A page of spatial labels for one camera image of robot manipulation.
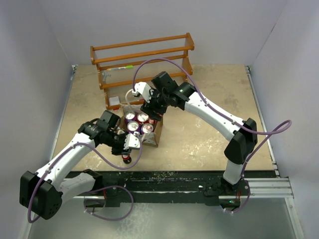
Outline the red cola can front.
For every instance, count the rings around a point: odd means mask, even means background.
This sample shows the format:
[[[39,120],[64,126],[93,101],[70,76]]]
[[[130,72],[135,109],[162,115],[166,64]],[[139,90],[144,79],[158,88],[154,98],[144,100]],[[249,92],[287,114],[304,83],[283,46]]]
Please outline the red cola can front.
[[[145,124],[145,123],[148,123],[148,120],[149,120],[149,116],[145,113],[139,113],[137,115],[137,122],[139,124]]]

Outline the red cola can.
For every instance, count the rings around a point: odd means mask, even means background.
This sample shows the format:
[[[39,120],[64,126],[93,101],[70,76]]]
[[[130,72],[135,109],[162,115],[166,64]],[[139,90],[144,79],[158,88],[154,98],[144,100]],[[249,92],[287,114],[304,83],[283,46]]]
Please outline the red cola can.
[[[139,113],[137,115],[137,122],[139,124],[145,124],[145,123],[148,123],[148,120],[149,120],[149,116],[145,113]]]
[[[149,119],[148,122],[152,125],[156,125],[158,121],[156,119]]]

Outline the purple can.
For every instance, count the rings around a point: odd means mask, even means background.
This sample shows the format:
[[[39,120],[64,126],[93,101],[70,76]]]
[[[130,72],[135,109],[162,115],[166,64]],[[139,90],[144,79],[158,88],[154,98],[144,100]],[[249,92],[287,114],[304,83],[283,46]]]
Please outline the purple can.
[[[131,133],[140,132],[141,125],[137,121],[130,121],[127,124],[127,130]]]
[[[137,118],[137,113],[135,111],[129,110],[124,113],[124,121],[125,123],[129,123],[131,121],[135,121]]]
[[[154,126],[150,123],[145,123],[141,127],[141,134],[149,134],[154,131]]]

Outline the canvas tote bag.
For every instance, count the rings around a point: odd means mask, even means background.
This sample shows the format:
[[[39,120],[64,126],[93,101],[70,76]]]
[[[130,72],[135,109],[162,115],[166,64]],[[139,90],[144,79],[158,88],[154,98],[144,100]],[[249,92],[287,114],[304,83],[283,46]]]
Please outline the canvas tote bag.
[[[121,104],[123,113],[121,126],[128,132],[138,132],[144,145],[158,147],[162,132],[163,119],[150,119],[149,115],[141,111],[143,102],[136,104],[129,103],[129,95],[133,90],[128,90],[125,94],[125,104]]]

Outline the red cola can back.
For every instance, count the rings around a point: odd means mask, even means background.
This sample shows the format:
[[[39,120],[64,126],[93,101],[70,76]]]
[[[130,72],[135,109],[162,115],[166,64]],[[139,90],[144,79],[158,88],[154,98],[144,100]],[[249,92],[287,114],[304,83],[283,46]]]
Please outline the red cola can back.
[[[149,119],[148,122],[152,125],[156,125],[158,121],[156,119]]]

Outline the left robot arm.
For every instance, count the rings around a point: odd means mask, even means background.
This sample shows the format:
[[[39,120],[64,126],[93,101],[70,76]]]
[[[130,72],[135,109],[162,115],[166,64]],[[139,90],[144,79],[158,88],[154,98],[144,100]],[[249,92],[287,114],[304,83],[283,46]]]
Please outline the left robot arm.
[[[113,155],[128,156],[132,149],[140,148],[136,134],[117,134],[120,117],[104,111],[100,118],[83,123],[67,146],[50,162],[32,173],[26,171],[20,179],[19,202],[27,208],[27,219],[34,223],[31,214],[45,220],[52,218],[61,205],[73,197],[89,192],[98,195],[103,190],[103,177],[91,169],[67,179],[74,166],[96,147],[105,144]]]

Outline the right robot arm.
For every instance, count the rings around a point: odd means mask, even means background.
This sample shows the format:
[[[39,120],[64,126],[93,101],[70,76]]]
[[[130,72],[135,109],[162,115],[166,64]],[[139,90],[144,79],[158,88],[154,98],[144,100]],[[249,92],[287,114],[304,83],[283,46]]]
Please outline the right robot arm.
[[[223,174],[222,191],[233,195],[239,190],[244,164],[257,144],[256,122],[249,118],[243,120],[233,116],[207,99],[192,84],[178,85],[167,72],[160,72],[152,79],[152,86],[146,82],[134,85],[133,95],[142,95],[144,103],[141,110],[153,120],[160,120],[171,106],[189,112],[219,131],[228,145],[224,150],[227,158]]]

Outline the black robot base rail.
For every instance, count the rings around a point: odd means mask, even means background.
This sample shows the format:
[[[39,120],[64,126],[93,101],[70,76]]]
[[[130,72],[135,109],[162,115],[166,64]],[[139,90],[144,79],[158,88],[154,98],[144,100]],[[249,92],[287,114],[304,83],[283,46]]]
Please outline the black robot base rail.
[[[253,182],[275,178],[274,171],[248,171],[231,186],[221,171],[97,171],[70,172],[61,186],[64,201],[85,196],[106,207],[121,203],[205,204],[239,208]]]

